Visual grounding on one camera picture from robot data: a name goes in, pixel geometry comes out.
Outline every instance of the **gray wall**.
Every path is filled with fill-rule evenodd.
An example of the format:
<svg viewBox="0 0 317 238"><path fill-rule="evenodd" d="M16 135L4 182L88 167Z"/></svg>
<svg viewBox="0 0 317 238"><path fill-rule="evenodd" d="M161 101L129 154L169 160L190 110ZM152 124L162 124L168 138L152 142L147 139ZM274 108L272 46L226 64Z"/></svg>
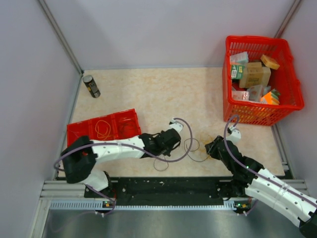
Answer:
<svg viewBox="0 0 317 238"><path fill-rule="evenodd" d="M280 124L291 154L295 175L305 179L309 192L317 197L317 1L305 0L286 29L285 38L294 56L297 77L302 83L305 108Z"/></svg>
<svg viewBox="0 0 317 238"><path fill-rule="evenodd" d="M293 2L46 1L83 69L221 66L226 36L274 36Z"/></svg>
<svg viewBox="0 0 317 238"><path fill-rule="evenodd" d="M0 3L0 231L26 237L79 75L35 0Z"/></svg>

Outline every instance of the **red plastic basket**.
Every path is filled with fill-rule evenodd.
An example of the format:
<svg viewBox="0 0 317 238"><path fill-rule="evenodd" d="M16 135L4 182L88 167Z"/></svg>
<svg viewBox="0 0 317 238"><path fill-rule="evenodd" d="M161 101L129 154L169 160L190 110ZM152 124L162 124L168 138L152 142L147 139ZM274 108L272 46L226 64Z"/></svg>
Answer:
<svg viewBox="0 0 317 238"><path fill-rule="evenodd" d="M235 101L231 94L230 56L247 51L249 62L260 60L263 54L274 58L280 65L271 70L269 85L277 89L281 96L280 105ZM222 69L223 119L228 121L238 114L241 123L273 125L293 111L304 107L300 81L296 78L293 56L288 43L283 39L259 36L228 36L226 55Z"/></svg>
<svg viewBox="0 0 317 238"><path fill-rule="evenodd" d="M87 135L91 140L126 139L141 134L135 109L92 118L67 125L67 145L80 136Z"/></svg>

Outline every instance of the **spray can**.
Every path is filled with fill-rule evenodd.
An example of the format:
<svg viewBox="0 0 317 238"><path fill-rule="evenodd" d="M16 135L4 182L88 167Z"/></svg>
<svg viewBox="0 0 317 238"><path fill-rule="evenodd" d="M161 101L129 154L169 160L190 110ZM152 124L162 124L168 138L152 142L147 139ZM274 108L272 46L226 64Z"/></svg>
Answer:
<svg viewBox="0 0 317 238"><path fill-rule="evenodd" d="M91 75L86 75L83 77L83 82L86 85L88 91L90 92L91 96L93 98L97 98L100 96L100 91L97 87L97 84L94 80L94 78Z"/></svg>

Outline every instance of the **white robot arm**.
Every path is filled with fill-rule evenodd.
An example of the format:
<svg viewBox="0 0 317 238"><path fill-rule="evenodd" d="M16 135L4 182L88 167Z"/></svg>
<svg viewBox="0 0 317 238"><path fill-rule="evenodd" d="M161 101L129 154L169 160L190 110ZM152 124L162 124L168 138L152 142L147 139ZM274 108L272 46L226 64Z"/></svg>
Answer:
<svg viewBox="0 0 317 238"><path fill-rule="evenodd" d="M241 138L240 131L232 126L228 132L228 147L224 138L218 136L205 145L205 148L207 154L221 160L233 174L230 182L232 194L258 199L288 218L299 227L305 237L317 237L317 199L306 196L284 183L254 159L242 156L234 145ZM228 150L238 161L233 159Z"/></svg>
<svg viewBox="0 0 317 238"><path fill-rule="evenodd" d="M171 120L167 131L154 135L143 133L132 138L112 141L89 140L87 136L82 136L64 150L62 155L91 143L104 145L89 146L67 156L63 160L66 181L81 182L101 191L109 186L109 176L106 172L96 169L95 165L117 159L150 157L145 151L155 156L170 156L170 152L180 145L179 132L182 129L183 124Z"/></svg>

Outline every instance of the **green box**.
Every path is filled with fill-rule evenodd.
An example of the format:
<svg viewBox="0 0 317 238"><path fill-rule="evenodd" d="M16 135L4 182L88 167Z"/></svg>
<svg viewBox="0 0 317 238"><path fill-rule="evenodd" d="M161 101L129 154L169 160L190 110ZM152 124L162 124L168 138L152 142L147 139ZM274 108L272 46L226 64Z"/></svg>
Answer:
<svg viewBox="0 0 317 238"><path fill-rule="evenodd" d="M231 79L241 79L243 76L244 65L232 64L231 65Z"/></svg>

